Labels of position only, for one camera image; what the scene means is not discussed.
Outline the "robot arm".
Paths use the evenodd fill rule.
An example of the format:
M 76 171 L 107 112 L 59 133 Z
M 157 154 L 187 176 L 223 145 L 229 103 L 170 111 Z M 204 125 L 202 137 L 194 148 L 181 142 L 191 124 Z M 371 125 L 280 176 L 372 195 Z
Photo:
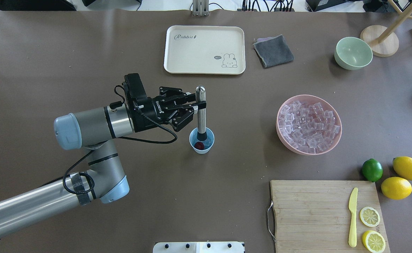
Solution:
M 55 137 L 65 150 L 86 154 L 64 174 L 36 189 L 0 201 L 1 238 L 92 200 L 111 203 L 129 192 L 129 183 L 114 145 L 115 139 L 170 144 L 195 114 L 206 109 L 202 86 L 195 94 L 159 88 L 151 98 L 141 85 L 122 83 L 120 100 L 106 107 L 58 117 Z

